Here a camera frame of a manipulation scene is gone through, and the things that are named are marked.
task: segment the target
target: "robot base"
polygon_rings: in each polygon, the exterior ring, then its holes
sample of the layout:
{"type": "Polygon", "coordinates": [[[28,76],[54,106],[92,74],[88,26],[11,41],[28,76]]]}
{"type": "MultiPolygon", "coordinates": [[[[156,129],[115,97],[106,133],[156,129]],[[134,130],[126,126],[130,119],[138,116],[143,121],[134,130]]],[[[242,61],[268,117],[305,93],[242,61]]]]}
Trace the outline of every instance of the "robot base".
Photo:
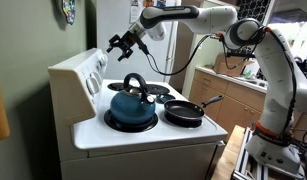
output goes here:
{"type": "Polygon", "coordinates": [[[305,178],[298,150],[292,145],[281,147],[253,136],[245,149],[259,164],[295,179],[305,178]]]}

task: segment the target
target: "white stove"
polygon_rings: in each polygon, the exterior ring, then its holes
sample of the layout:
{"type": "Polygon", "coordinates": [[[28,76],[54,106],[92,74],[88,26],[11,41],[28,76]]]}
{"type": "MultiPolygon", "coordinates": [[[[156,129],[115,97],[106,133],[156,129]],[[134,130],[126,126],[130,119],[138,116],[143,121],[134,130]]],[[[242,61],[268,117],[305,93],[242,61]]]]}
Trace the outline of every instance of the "white stove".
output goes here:
{"type": "MultiPolygon", "coordinates": [[[[101,50],[91,49],[49,67],[63,180],[209,178],[227,132],[207,116],[197,128],[174,125],[164,117],[163,104],[156,104],[158,123],[150,130],[112,129],[104,114],[117,91],[108,85],[122,80],[101,78],[106,61],[101,50]]],[[[186,100],[167,83],[147,84],[186,100]]]]}

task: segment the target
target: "green wall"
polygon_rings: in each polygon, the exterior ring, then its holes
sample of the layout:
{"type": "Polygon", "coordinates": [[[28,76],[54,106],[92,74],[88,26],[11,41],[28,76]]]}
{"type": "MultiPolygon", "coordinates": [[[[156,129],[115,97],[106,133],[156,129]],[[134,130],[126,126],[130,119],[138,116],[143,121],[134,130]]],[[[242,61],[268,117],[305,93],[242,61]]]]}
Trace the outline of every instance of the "green wall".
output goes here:
{"type": "Polygon", "coordinates": [[[47,67],[95,46],[96,31],[94,1],[76,0],[72,26],[55,2],[0,0],[0,85],[11,130],[0,141],[0,180],[60,177],[47,67]]]}

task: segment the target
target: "blue kettle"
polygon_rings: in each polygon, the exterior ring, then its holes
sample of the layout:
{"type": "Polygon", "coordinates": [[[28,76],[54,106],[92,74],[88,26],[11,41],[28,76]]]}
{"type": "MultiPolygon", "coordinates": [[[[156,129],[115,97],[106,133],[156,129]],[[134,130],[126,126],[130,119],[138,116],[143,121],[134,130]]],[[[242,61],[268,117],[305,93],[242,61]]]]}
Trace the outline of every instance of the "blue kettle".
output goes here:
{"type": "Polygon", "coordinates": [[[145,80],[136,73],[124,78],[124,90],[111,100],[110,110],[116,121],[127,125],[141,125],[149,122],[155,113],[155,99],[148,94],[145,80]],[[129,86],[135,78],[140,87],[129,86]]]}

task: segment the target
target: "stove control panel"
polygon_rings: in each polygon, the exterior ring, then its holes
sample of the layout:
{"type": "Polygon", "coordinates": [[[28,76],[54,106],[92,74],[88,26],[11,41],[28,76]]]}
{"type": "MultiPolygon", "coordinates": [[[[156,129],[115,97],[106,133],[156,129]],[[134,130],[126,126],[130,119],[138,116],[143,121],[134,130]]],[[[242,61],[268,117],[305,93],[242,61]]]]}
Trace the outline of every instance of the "stove control panel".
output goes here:
{"type": "Polygon", "coordinates": [[[96,116],[107,56],[91,49],[49,67],[55,116],[72,125],[96,116]]]}

